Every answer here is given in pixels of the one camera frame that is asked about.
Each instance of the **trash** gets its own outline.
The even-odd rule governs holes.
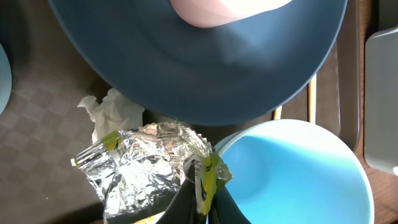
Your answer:
[[[90,119],[95,123],[93,143],[112,131],[141,127],[142,112],[145,110],[114,88],[108,91],[102,104],[96,102],[95,96],[85,96],[77,107],[86,108]]]
[[[113,131],[71,163],[86,174],[96,190],[108,223],[134,223],[164,212],[184,179],[196,189],[191,197],[197,192],[196,198],[201,198],[198,203],[195,200],[195,211],[203,220],[216,188],[232,178],[205,138],[176,123]],[[203,169],[193,164],[201,164]],[[199,179],[190,170],[197,172]]]

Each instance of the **checkered pattern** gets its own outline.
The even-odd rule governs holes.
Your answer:
[[[90,93],[66,82],[73,77],[31,71],[15,77],[0,115],[0,223],[43,223],[98,203],[70,165],[91,144],[94,125],[76,107]]]

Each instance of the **pink object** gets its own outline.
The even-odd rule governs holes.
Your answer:
[[[174,10],[187,23],[207,28],[265,11],[277,9],[291,0],[170,0]]]

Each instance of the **foil wrapper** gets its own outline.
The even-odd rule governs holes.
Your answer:
[[[159,123],[115,131],[71,163],[86,174],[104,204],[107,220],[150,210],[162,197],[173,197],[184,179],[184,160],[210,153],[211,144],[190,128]]]

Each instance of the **brown tray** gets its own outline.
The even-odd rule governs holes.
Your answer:
[[[359,138],[359,17],[358,5],[349,0],[343,25],[328,58],[317,75],[317,125],[339,136],[353,151]],[[283,105],[282,119],[308,120],[308,93],[305,87]],[[269,121],[267,113],[243,124],[231,126],[191,125],[216,144],[226,136]],[[164,121],[165,117],[146,111],[144,124]]]

